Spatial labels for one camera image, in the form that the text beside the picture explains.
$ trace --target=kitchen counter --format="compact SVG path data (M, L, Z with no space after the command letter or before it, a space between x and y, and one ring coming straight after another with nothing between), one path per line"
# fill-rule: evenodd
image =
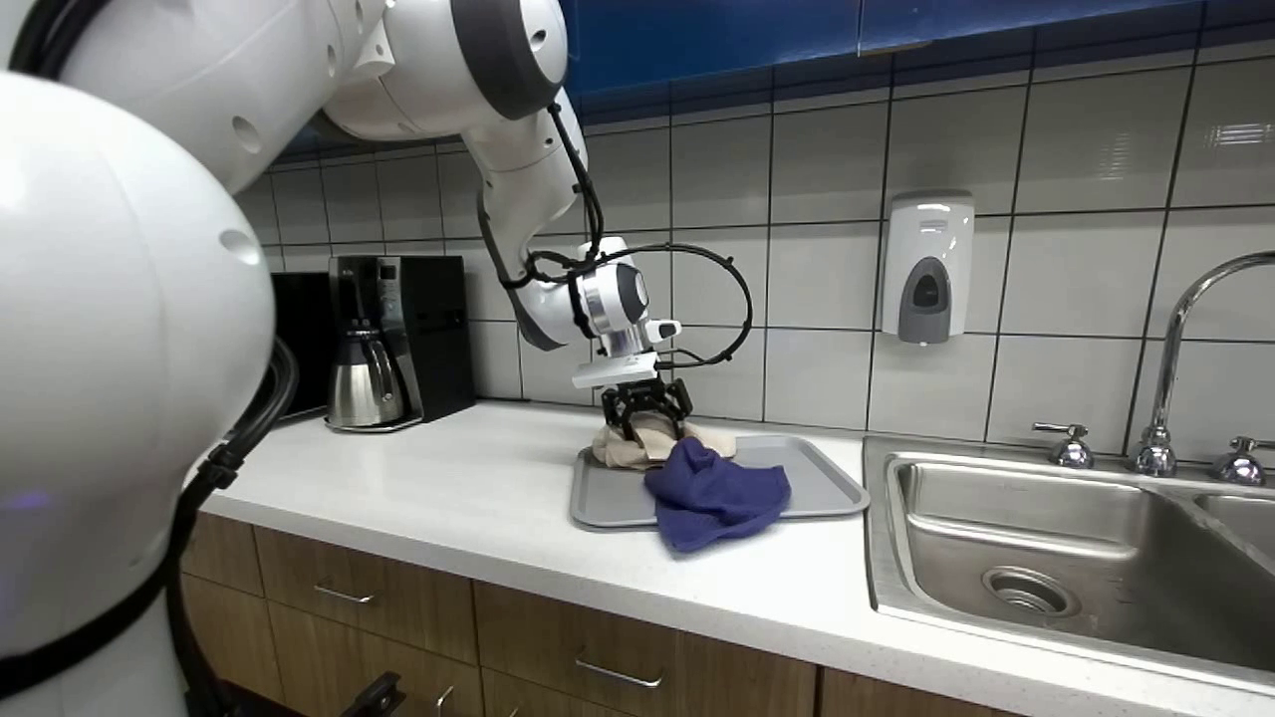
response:
M691 559L668 559L654 529L583 529L569 521L569 464L595 430L584 411L502 402L401 435L300 423L274 430L205 511L1016 711L1275 711L1275 690L877 613L865 517L778 521ZM860 440L806 438L860 476Z

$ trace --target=backsplash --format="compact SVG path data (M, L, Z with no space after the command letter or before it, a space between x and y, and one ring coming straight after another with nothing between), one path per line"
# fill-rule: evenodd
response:
M628 244L702 244L754 281L757 329L730 366L686 373L713 419L1021 440L1083 423L1123 451L1147 423L1170 302L1205 265L1275 249L1275 45L1041 63L851 94L589 128L604 220ZM456 143L286 164L241 207L274 272L330 255L463 255L482 394L589 402L584 345L518 338L472 221ZM877 333L885 207L973 191L968 333ZM540 244L573 247L577 212ZM686 345L730 341L739 302L697 257L640 255ZM1275 438L1275 272L1212 290L1188 322L1180 452Z

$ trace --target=tray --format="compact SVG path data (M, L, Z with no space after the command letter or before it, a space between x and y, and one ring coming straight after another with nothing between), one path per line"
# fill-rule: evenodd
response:
M739 438L735 464L783 464L791 501L779 521L791 517L847 517L867 511L867 492L835 468L816 444L800 438ZM613 468L595 462L589 451L573 459L569 517L595 529L654 524L654 499L645 492L645 468Z

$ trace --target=wooden cabinet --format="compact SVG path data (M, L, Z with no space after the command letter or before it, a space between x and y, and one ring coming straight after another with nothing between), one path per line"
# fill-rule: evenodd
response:
M470 580L292 535L253 535L272 600L472 661Z
M996 710L824 670L819 717L996 717Z
M812 711L816 670L492 585L472 588L487 670L654 717Z
M482 670L487 717L620 717L613 710L539 690L531 679Z
M399 717L992 717L219 517L197 517L184 585L209 670L306 717L337 717L382 671Z
M373 633L272 604L282 705L336 717L373 677L399 671L401 717L482 717L476 670Z
M205 665L221 679L280 701L280 665L266 624L266 600L191 575L184 577L184 596Z
M241 594L263 594L263 571L253 561L253 535L241 521L197 512L184 575L219 580Z

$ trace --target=sink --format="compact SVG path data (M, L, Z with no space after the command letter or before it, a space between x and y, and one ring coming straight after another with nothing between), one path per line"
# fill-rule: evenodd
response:
M867 440L877 609L1275 694L1275 501Z

